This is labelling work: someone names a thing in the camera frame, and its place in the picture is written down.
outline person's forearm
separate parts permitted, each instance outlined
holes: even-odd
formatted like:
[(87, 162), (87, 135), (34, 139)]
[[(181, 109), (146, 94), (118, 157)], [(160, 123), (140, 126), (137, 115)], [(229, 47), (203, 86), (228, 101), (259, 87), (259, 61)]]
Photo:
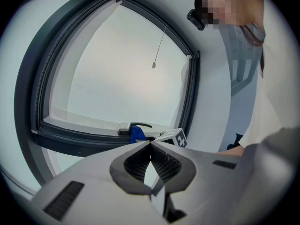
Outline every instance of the person's forearm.
[(244, 152), (244, 148), (242, 146), (238, 146), (236, 148), (223, 151), (223, 152), (218, 152), (218, 154), (223, 154), (223, 155), (232, 155), (232, 156), (242, 156)]

